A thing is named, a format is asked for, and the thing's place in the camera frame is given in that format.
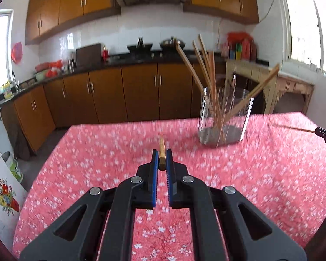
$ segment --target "white wall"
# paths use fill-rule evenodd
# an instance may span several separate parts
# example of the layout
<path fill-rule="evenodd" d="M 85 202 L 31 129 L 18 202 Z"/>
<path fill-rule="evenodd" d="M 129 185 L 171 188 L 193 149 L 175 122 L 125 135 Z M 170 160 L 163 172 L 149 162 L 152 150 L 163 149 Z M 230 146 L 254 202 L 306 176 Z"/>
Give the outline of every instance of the white wall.
<path fill-rule="evenodd" d="M 273 0 L 257 0 L 260 20 L 266 15 Z M 318 126 L 326 128 L 326 78 L 310 71 L 305 65 L 283 59 L 286 42 L 281 0 L 275 0 L 267 18 L 256 26 L 247 26 L 258 44 L 258 58 L 268 60 L 270 67 L 280 63 L 281 70 L 315 84 L 307 116 Z"/>
<path fill-rule="evenodd" d="M 73 34 L 74 48 L 93 43 L 107 45 L 110 54 L 129 52 L 127 45 L 153 43 L 152 50 L 160 50 L 159 43 L 176 36 L 193 49 L 192 41 L 202 34 L 207 49 L 216 49 L 220 18 L 183 12 L 180 5 L 141 5 L 122 8 L 122 14 L 108 17 L 69 29 L 40 44 L 40 61 L 60 58 L 61 48 L 67 46 L 67 35 Z M 221 21 L 221 43 L 229 31 L 245 30 L 245 26 L 228 20 Z"/>
<path fill-rule="evenodd" d="M 25 46 L 25 20 L 28 4 L 29 0 L 3 0 L 0 4 L 0 10 L 13 10 L 10 51 L 17 42 L 22 42 L 23 45 L 23 57 L 20 64 L 16 65 L 11 61 L 16 80 L 20 82 L 32 78 L 35 66 L 40 63 L 38 45 Z"/>

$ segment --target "window frame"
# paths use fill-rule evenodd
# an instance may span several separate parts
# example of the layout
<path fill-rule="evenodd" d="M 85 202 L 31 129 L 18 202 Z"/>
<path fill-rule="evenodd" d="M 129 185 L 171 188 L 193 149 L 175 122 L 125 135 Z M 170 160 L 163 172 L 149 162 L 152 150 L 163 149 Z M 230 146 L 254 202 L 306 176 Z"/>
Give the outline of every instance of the window frame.
<path fill-rule="evenodd" d="M 12 82 L 12 63 L 11 63 L 11 29 L 12 29 L 12 19 L 13 10 L 0 10 L 0 17 L 8 17 L 7 29 L 6 29 L 6 74 L 7 80 Z"/>
<path fill-rule="evenodd" d="M 322 28 L 321 28 L 321 22 L 320 22 L 320 15 L 317 10 L 317 6 L 315 3 L 315 0 L 313 0 L 314 6 L 315 6 L 315 12 L 318 20 L 318 26 L 319 26 L 319 33 L 320 33 L 320 71 L 323 71 L 324 67 L 324 41 L 322 36 Z M 284 33 L 284 50 L 283 50 L 283 60 L 286 62 L 293 62 L 300 66 L 304 66 L 307 68 L 311 68 L 311 65 L 306 64 L 305 62 L 300 62 L 298 60 L 292 59 L 292 36 L 291 36 L 291 22 L 290 22 L 290 15 L 289 15 L 289 7 L 287 0 L 281 0 L 281 7 L 282 7 L 282 19 L 283 19 L 283 33 Z"/>

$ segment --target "metal rivet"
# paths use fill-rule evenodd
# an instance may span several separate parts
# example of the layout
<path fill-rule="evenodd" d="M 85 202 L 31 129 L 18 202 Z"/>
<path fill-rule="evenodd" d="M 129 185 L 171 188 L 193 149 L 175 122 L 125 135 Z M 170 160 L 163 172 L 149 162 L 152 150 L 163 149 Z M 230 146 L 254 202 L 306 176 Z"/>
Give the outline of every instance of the metal rivet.
<path fill-rule="evenodd" d="M 141 177 L 139 177 L 139 176 L 135 176 L 135 177 L 132 177 L 132 178 L 130 179 L 130 181 L 131 181 L 132 183 L 141 183 L 143 180 L 142 180 Z"/>
<path fill-rule="evenodd" d="M 226 186 L 225 187 L 225 193 L 234 194 L 235 193 L 235 188 L 233 186 Z"/>
<path fill-rule="evenodd" d="M 93 187 L 90 189 L 89 193 L 91 195 L 99 195 L 101 192 L 101 189 L 99 187 Z"/>
<path fill-rule="evenodd" d="M 183 181 L 187 182 L 187 183 L 190 183 L 190 182 L 194 181 L 194 178 L 192 176 L 184 176 Z"/>

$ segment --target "gray floor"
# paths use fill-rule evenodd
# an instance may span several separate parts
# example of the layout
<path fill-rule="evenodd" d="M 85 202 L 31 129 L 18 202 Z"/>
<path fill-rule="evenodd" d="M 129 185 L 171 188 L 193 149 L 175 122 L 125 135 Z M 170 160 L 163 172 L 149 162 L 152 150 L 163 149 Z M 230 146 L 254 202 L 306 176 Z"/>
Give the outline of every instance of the gray floor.
<path fill-rule="evenodd" d="M 31 156 L 29 161 L 18 159 L 18 167 L 24 174 L 22 186 L 26 191 L 30 190 L 42 166 L 66 131 L 66 129 L 53 131 L 37 151 L 37 155 Z"/>

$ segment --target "tablecloth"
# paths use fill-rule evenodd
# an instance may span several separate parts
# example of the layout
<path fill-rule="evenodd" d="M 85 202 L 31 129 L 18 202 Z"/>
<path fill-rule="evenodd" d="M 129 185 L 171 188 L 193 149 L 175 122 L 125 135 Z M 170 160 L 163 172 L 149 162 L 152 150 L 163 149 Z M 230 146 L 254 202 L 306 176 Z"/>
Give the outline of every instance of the tablecloth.
<path fill-rule="evenodd" d="M 108 189 L 151 160 L 159 137 L 174 160 L 212 187 L 235 186 L 298 244 L 305 246 L 326 216 L 326 144 L 301 113 L 252 115 L 242 142 L 211 149 L 197 137 L 198 119 L 71 127 L 42 167 L 16 226 L 13 253 L 93 186 Z M 169 208 L 159 172 L 157 207 L 137 210 L 132 260 L 193 260 L 190 216 Z"/>

